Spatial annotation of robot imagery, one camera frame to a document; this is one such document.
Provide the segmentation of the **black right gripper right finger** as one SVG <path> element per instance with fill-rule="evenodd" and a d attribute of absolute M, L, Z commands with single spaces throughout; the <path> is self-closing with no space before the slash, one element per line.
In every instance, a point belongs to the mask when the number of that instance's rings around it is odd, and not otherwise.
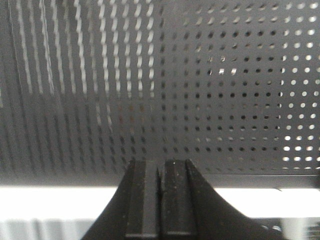
<path fill-rule="evenodd" d="M 190 160 L 168 160 L 161 196 L 163 240 L 282 240 L 221 197 Z"/>

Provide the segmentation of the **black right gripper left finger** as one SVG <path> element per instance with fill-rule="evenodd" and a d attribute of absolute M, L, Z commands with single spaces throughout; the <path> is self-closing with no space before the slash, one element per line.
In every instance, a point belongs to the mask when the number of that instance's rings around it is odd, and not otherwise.
<path fill-rule="evenodd" d="M 153 163 L 131 161 L 114 196 L 83 239 L 160 239 L 159 186 Z"/>

